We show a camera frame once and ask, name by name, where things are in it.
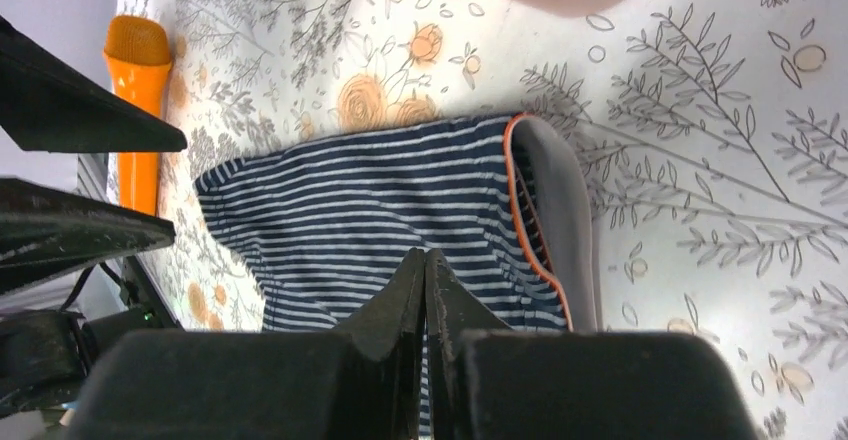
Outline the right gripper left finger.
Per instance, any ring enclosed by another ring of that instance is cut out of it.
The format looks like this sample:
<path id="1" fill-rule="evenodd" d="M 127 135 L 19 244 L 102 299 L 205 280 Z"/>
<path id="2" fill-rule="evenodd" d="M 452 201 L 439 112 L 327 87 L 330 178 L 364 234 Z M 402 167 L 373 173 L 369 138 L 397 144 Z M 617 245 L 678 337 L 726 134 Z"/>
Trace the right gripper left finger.
<path id="1" fill-rule="evenodd" d="M 70 439 L 414 439 L 425 254 L 329 330 L 138 330 L 94 367 Z"/>

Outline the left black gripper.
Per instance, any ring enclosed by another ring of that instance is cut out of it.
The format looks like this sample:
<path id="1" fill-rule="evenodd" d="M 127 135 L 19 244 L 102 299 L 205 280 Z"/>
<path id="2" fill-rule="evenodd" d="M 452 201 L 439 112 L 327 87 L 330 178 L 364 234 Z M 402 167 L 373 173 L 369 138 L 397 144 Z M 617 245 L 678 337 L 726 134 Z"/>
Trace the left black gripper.
<path id="1" fill-rule="evenodd" d="M 1 293 L 173 244 L 173 223 L 19 178 L 1 179 Z M 29 310 L 1 320 L 1 416 L 76 401 L 95 362 L 127 333 L 161 320 L 131 308 L 87 320 Z"/>

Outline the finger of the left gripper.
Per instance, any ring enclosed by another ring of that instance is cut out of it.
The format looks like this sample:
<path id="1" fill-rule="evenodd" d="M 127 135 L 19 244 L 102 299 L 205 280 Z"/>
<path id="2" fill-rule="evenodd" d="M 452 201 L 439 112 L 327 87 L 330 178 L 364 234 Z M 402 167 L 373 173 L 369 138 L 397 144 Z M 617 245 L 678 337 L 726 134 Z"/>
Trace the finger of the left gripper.
<path id="1" fill-rule="evenodd" d="M 161 120 L 172 65 L 164 29 L 117 16 L 104 45 L 107 90 L 1 22 L 1 126 L 25 151 L 179 152 L 182 131 Z"/>

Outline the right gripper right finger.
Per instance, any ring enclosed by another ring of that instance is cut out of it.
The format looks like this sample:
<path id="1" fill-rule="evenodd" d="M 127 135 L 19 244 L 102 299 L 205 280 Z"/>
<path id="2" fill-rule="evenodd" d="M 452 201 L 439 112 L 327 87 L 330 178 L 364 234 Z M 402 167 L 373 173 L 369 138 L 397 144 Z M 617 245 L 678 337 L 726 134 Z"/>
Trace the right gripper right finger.
<path id="1" fill-rule="evenodd" d="M 425 264 L 436 439 L 753 439 L 721 356 L 679 333 L 524 332 Z"/>

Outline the striped navy garment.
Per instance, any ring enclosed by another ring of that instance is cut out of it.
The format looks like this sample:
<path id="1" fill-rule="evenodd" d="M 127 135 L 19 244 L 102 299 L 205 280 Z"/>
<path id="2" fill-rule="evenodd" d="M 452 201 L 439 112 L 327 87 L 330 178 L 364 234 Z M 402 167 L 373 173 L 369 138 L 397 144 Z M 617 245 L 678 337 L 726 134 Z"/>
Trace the striped navy garment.
<path id="1" fill-rule="evenodd" d="M 195 182 L 267 331 L 337 326 L 413 248 L 440 250 L 510 327 L 595 331 L 591 209 L 574 149 L 532 114 L 459 118 L 227 160 Z"/>

